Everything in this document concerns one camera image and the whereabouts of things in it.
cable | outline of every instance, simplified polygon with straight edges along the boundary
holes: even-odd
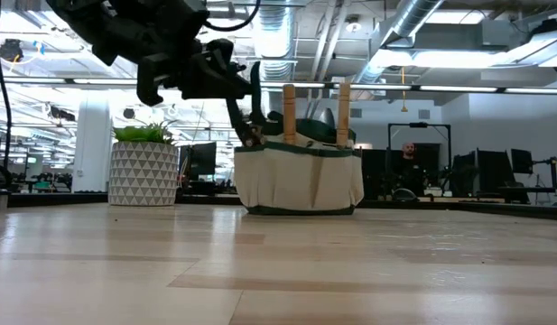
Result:
[[[214,30],[216,32],[235,32],[235,31],[237,31],[241,28],[244,28],[244,27],[248,26],[252,22],[252,20],[256,16],[256,14],[258,14],[258,9],[260,9],[260,4],[261,3],[262,3],[262,0],[256,0],[254,11],[242,23],[239,23],[239,24],[234,25],[234,26],[229,26],[229,27],[220,27],[220,26],[215,26],[215,25],[211,24],[210,22],[206,21],[204,23],[204,26],[206,26],[206,27],[208,27],[211,30]]]
[[[0,18],[1,18],[1,0],[0,0]],[[11,106],[9,105],[9,96],[7,95],[7,87],[5,86],[4,71],[1,66],[0,57],[0,85],[1,92],[3,93],[5,102],[5,112],[7,113],[7,132],[5,133],[5,157],[4,157],[4,168],[7,170],[7,164],[9,163],[9,146],[11,144]]]
[[[196,124],[196,130],[194,130],[194,136],[191,138],[191,144],[196,141],[196,135],[198,134],[198,129],[200,128],[200,122],[202,121],[202,115],[204,114],[204,102],[202,102],[202,109],[200,110],[200,117],[198,117],[198,123]]]
[[[521,33],[526,33],[526,34],[530,33],[530,31],[522,31],[522,30],[516,25],[515,22],[510,22],[510,23],[511,23],[511,25],[512,25],[513,27],[515,27],[515,29],[516,29],[517,31],[519,31],[519,32],[521,32]]]
[[[472,14],[473,12],[476,12],[476,11],[482,13],[482,14],[483,14],[483,17],[485,17],[485,19],[488,18],[484,11],[482,11],[482,10],[480,10],[480,9],[471,9],[467,14],[465,14],[465,15],[462,17],[462,19],[460,19],[459,24],[461,24],[461,23],[465,20],[465,18],[469,17],[470,14]]]

wooden handle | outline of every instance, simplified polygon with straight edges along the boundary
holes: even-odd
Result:
[[[336,129],[336,146],[346,147],[348,142],[348,116],[350,114],[350,84],[340,84],[339,122]]]
[[[284,142],[296,144],[296,88],[294,85],[283,87]]]

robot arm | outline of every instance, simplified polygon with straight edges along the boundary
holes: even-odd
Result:
[[[209,11],[200,0],[46,0],[51,9],[111,65],[122,56],[138,66],[136,92],[148,106],[163,101],[158,88],[177,88],[183,99],[223,98],[232,126],[243,144],[256,144],[256,135],[237,108],[236,99],[259,93],[238,76],[245,70],[231,62],[234,44],[218,39],[202,44],[196,36],[210,26]],[[261,115],[260,97],[253,96],[254,116]]]

potted plant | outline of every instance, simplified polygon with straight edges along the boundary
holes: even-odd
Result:
[[[178,150],[164,122],[114,128],[109,204],[170,206],[176,199]]]

person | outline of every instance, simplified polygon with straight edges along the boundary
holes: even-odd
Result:
[[[416,157],[413,143],[403,144],[403,154],[394,169],[400,179],[400,187],[411,190],[417,196],[424,194],[424,170]]]

